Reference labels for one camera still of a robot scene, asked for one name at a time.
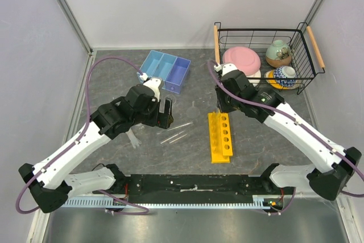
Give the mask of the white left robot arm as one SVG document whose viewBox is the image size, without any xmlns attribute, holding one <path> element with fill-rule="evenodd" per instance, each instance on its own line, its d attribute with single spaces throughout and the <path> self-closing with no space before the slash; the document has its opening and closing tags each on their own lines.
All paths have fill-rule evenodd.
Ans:
<svg viewBox="0 0 364 243">
<path fill-rule="evenodd" d="M 19 174 L 38 209 L 44 213 L 53 212 L 68 199 L 87 192 L 123 191 L 126 177 L 115 164 L 82 174 L 71 174 L 71 171 L 91 153 L 118 135 L 129 132 L 134 125 L 169 128 L 173 121 L 172 101 L 166 98 L 164 111 L 160 112 L 162 86 L 162 79 L 151 78 L 131 87 L 127 95 L 99 106 L 80 131 L 52 155 L 35 165 L 20 166 Z"/>
</svg>

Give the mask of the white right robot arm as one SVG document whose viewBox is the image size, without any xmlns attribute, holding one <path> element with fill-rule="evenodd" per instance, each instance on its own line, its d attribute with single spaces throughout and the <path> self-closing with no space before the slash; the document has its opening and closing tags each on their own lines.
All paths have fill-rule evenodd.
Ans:
<svg viewBox="0 0 364 243">
<path fill-rule="evenodd" d="M 363 177 L 357 167 L 362 157 L 358 149 L 332 142 L 302 119 L 274 89 L 256 88 L 232 64 L 213 69 L 211 75 L 216 82 L 220 111 L 239 110 L 256 119 L 284 136 L 311 161 L 303 166 L 272 164 L 266 171 L 267 176 L 260 180 L 265 193 L 295 187 L 333 201 L 345 193 L 344 187 L 355 173 Z"/>
</svg>

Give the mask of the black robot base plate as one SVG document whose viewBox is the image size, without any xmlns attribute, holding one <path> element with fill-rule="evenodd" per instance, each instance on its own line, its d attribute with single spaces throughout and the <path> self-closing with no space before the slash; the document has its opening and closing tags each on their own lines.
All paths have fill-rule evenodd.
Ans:
<svg viewBox="0 0 364 243">
<path fill-rule="evenodd" d="M 116 181 L 112 195 L 127 195 L 131 203 L 248 203 L 254 195 L 290 195 L 293 187 L 279 188 L 260 176 L 232 174 L 131 174 Z"/>
</svg>

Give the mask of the yellow test tube rack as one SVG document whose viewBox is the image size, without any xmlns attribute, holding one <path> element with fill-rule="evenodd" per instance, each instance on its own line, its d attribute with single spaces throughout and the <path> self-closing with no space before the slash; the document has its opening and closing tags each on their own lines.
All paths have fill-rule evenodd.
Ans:
<svg viewBox="0 0 364 243">
<path fill-rule="evenodd" d="M 227 113 L 208 113 L 210 153 L 212 163 L 230 163 L 233 156 L 229 116 Z"/>
</svg>

